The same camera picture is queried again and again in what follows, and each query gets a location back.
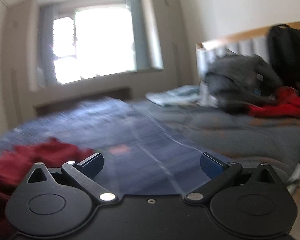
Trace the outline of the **dark red knit garment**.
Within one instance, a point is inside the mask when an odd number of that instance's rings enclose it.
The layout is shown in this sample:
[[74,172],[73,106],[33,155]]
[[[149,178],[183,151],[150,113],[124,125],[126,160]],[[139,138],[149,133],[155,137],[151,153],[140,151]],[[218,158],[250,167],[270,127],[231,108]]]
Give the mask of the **dark red knit garment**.
[[61,167],[67,161],[80,162],[94,154],[90,148],[51,138],[36,145],[17,145],[0,155],[0,239],[8,239],[14,229],[5,217],[5,207],[10,196],[35,163],[44,163],[48,168]]

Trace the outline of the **grey bed sheet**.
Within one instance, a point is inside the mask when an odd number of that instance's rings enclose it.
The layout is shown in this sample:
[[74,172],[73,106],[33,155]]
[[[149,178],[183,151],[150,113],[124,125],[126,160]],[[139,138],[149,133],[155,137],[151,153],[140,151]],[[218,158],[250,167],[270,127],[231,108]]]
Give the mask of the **grey bed sheet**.
[[286,185],[300,181],[300,119],[260,119],[198,105],[161,107],[148,100],[132,106],[244,167],[269,163]]

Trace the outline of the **blue checked floral quilt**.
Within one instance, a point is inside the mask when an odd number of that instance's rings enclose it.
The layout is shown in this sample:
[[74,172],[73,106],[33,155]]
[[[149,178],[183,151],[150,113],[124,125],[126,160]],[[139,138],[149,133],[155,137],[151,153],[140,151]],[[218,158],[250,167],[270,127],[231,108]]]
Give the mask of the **blue checked floral quilt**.
[[21,124],[0,138],[0,155],[51,138],[102,153],[95,181],[116,194],[185,193],[208,181],[200,168],[207,148],[120,100],[86,101]]

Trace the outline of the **light blue folded cloth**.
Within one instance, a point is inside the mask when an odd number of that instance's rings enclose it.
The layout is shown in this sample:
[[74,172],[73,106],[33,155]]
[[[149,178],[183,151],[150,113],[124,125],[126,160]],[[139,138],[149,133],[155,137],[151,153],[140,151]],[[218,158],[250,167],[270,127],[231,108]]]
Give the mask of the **light blue folded cloth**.
[[161,93],[147,93],[146,99],[161,106],[189,105],[201,98],[199,86],[185,85]]

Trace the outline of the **left beige wardrobe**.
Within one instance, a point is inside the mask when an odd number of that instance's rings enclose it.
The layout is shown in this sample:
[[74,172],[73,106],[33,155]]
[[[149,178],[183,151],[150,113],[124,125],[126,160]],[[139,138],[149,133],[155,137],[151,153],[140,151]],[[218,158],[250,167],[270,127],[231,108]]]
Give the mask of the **left beige wardrobe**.
[[26,0],[8,9],[2,36],[2,89],[8,126],[36,117],[39,4]]

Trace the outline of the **beige wardrobe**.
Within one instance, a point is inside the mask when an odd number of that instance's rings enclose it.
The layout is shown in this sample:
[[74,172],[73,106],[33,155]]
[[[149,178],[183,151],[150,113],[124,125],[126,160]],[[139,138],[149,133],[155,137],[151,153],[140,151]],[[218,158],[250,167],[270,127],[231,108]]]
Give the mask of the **beige wardrobe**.
[[2,36],[2,89],[8,126],[36,117],[39,4],[26,0],[8,9]]
[[189,50],[180,0],[152,0],[157,23],[165,89],[192,81]]

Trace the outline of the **dark grey folded blanket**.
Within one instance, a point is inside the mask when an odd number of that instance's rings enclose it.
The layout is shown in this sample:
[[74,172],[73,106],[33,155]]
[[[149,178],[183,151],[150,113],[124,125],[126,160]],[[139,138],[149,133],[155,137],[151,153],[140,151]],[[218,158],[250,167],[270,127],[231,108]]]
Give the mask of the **dark grey folded blanket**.
[[260,56],[238,54],[217,57],[209,64],[203,81],[217,107],[239,113],[248,106],[274,105],[281,80]]

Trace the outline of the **beige window bench cabinet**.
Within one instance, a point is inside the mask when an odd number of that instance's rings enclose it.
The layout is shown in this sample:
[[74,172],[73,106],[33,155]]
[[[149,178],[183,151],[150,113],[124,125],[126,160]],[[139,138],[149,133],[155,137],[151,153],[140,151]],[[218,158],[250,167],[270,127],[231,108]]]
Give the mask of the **beige window bench cabinet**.
[[45,116],[51,113],[72,109],[83,101],[96,101],[105,97],[115,98],[123,101],[130,100],[132,98],[132,90],[130,87],[114,88],[94,94],[82,95],[70,99],[62,99],[51,103],[46,103],[34,107],[34,110],[37,117]]

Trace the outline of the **bright red cloth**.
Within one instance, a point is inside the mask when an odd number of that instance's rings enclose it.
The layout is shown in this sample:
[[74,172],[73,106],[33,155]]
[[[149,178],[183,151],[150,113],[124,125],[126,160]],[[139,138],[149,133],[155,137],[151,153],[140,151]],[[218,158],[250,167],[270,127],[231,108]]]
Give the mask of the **bright red cloth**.
[[250,105],[248,114],[256,118],[300,118],[300,97],[292,87],[281,87],[276,93],[275,105]]

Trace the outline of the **left teal curtain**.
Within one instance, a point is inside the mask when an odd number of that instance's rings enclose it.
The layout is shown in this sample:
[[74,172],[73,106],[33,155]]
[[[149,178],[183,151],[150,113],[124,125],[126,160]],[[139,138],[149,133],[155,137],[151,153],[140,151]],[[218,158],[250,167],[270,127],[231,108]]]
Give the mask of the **left teal curtain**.
[[47,5],[40,8],[38,23],[38,60],[45,87],[56,83],[53,53],[54,18],[54,5]]

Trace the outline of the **teal curtain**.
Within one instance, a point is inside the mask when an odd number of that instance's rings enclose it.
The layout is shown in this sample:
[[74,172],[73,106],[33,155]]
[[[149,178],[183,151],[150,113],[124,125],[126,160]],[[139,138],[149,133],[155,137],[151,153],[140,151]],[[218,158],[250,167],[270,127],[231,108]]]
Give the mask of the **teal curtain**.
[[38,23],[38,60],[45,87],[56,83],[53,53],[54,18],[54,5],[47,5],[40,8]]
[[131,13],[137,71],[164,68],[152,0],[126,0]]

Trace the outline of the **right teal curtain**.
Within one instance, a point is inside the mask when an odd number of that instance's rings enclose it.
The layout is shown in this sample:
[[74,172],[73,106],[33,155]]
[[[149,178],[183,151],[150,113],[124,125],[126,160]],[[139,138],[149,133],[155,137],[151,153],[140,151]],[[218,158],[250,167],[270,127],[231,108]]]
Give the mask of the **right teal curtain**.
[[152,0],[126,0],[131,13],[137,71],[164,68]]

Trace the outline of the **grey padded headboard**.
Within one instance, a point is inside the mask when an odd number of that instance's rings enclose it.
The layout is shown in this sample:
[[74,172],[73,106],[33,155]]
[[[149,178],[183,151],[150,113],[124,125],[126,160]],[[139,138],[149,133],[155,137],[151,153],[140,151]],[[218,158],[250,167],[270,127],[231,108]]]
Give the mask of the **grey padded headboard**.
[[256,28],[196,44],[199,78],[202,79],[205,76],[209,64],[217,56],[221,56],[226,52],[234,52],[245,56],[256,54],[268,62],[267,34],[269,29],[270,27]]

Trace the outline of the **black backpack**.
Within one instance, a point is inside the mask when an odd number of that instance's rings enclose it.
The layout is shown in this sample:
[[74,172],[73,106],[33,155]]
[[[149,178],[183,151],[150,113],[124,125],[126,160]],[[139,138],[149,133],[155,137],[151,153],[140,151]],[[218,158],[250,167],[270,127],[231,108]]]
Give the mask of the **black backpack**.
[[300,29],[287,24],[271,27],[267,36],[269,61],[282,85],[300,96]]

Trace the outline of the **right beige wardrobe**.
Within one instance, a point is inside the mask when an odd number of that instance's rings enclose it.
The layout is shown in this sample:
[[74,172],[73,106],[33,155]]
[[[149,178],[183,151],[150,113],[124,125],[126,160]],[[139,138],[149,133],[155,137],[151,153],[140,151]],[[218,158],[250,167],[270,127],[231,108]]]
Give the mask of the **right beige wardrobe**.
[[189,50],[180,0],[152,0],[157,23],[165,89],[192,81]]

